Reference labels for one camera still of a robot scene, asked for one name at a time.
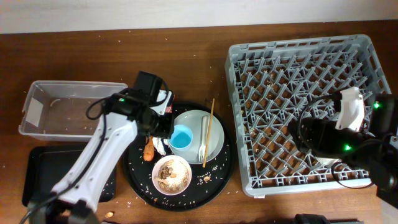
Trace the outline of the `light blue plastic cup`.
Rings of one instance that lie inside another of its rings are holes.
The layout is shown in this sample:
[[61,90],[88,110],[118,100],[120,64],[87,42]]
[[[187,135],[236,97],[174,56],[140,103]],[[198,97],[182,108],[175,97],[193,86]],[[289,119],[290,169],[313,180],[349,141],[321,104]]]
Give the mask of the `light blue plastic cup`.
[[173,150],[187,151],[193,142],[192,130],[183,124],[174,126],[174,132],[171,135],[169,146]]

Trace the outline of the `white plastic fork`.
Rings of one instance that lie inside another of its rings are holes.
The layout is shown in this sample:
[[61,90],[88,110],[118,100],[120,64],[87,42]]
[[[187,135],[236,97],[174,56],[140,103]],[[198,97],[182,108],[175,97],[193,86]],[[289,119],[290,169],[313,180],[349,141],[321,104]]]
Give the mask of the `white plastic fork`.
[[201,144],[198,150],[198,160],[203,162],[206,149],[206,138],[209,125],[209,116],[203,116],[201,121]]

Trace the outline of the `wooden chopstick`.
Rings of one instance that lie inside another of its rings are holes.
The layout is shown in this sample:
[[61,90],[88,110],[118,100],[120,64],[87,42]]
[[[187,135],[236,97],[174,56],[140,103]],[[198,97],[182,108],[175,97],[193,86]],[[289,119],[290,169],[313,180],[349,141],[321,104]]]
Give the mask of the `wooden chopstick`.
[[206,167],[206,162],[207,162],[207,155],[208,155],[208,148],[209,148],[209,142],[210,142],[214,106],[215,106],[215,98],[213,98],[212,102],[211,102],[211,112],[210,112],[209,119],[208,119],[208,131],[207,131],[207,137],[206,137],[205,155],[204,155],[204,159],[203,159],[202,168]]

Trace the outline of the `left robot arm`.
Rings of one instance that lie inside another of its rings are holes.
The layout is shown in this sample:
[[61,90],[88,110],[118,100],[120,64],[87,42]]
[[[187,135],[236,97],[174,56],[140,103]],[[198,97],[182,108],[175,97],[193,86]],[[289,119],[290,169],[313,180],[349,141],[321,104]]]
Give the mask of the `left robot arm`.
[[125,89],[97,101],[101,110],[94,135],[67,174],[48,197],[30,201],[21,222],[98,223],[95,212],[106,181],[119,158],[138,134],[169,137],[161,116],[173,100],[171,91],[150,95]]

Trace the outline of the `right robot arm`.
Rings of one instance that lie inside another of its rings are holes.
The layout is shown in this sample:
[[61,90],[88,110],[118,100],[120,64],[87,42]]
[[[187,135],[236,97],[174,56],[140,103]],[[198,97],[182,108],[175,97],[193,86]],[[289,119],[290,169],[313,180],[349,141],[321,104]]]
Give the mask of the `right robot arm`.
[[346,164],[352,169],[369,172],[372,185],[377,186],[377,196],[397,208],[397,96],[377,94],[369,122],[368,135],[349,128],[337,128],[336,121],[303,117],[291,121],[288,132],[297,149],[314,156],[337,159],[331,166],[331,175],[339,181],[336,167]]

